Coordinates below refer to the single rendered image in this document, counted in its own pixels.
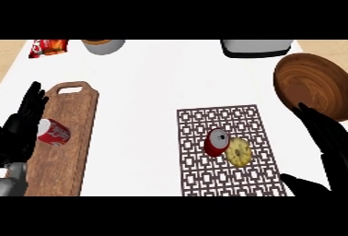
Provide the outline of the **grey and black appliance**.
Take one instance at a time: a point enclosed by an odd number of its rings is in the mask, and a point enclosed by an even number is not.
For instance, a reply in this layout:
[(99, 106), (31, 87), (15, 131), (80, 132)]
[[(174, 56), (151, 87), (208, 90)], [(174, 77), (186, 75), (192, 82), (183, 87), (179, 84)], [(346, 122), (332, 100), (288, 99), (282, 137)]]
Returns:
[(266, 58), (285, 55), (292, 40), (222, 40), (220, 44), (230, 58)]

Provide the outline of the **brown wooden bowl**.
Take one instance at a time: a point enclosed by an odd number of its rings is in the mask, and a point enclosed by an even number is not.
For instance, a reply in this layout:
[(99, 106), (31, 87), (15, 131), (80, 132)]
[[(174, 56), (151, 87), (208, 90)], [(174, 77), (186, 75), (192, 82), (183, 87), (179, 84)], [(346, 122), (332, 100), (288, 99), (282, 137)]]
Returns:
[(289, 109), (301, 102), (338, 122), (348, 120), (348, 73), (322, 56), (285, 56), (275, 67), (273, 87)]

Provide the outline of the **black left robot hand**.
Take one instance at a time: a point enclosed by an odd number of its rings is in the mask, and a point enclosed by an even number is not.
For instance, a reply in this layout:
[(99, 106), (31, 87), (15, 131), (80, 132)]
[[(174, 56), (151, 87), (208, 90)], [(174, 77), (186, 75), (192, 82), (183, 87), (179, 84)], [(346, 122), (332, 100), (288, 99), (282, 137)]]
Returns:
[(27, 162), (31, 158), (48, 101), (42, 83), (34, 81), (18, 112), (9, 116), (5, 126), (0, 126), (0, 168), (14, 162)]

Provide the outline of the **brown patterned placemat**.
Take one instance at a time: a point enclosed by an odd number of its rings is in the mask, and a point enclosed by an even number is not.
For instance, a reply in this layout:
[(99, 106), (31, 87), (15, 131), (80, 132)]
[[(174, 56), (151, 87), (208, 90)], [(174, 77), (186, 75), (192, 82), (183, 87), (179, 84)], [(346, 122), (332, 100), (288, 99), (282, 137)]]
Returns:
[(254, 104), (177, 111), (185, 196), (285, 196)]

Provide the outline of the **brown wooden cutting board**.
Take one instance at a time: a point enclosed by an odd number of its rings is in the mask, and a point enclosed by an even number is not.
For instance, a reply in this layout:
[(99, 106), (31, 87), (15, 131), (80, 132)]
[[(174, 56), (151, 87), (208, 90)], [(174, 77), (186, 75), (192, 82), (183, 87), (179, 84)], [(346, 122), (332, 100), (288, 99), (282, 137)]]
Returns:
[(27, 163), (27, 196), (79, 196), (96, 118), (98, 91), (65, 82), (48, 92), (43, 129)]

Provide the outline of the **red soda can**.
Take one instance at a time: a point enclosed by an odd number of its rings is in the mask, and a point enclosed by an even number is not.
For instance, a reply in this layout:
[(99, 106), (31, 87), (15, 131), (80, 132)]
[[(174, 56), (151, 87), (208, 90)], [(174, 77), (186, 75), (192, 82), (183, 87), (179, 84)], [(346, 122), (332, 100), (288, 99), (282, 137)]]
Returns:
[(37, 138), (45, 143), (54, 146), (61, 146), (68, 142), (71, 132), (70, 129), (54, 119), (42, 119)]
[(229, 133), (216, 128), (210, 131), (204, 141), (204, 151), (211, 157), (217, 157), (228, 149), (230, 145)]

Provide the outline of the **red snack bag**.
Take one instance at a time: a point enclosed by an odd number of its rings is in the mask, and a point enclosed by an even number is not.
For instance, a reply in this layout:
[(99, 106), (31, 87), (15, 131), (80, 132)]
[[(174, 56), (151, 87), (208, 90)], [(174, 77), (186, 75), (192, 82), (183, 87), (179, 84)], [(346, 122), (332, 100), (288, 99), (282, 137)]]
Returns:
[(36, 40), (33, 42), (30, 58), (67, 52), (68, 40)]

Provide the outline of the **yellow squash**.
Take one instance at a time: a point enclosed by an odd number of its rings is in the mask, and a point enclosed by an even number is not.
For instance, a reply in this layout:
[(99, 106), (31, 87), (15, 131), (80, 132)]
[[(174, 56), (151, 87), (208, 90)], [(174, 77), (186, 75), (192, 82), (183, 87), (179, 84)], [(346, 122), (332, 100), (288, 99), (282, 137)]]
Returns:
[(236, 167), (244, 167), (253, 160), (250, 143), (242, 138), (230, 139), (230, 146), (226, 149), (226, 158)]

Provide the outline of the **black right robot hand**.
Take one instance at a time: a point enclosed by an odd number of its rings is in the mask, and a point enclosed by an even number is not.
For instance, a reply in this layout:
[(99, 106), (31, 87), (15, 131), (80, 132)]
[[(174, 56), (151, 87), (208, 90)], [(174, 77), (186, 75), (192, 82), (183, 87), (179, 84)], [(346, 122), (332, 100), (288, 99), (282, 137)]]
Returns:
[(331, 188), (282, 173), (281, 179), (297, 196), (348, 196), (348, 131), (325, 114), (303, 103), (292, 108), (322, 151), (322, 164)]

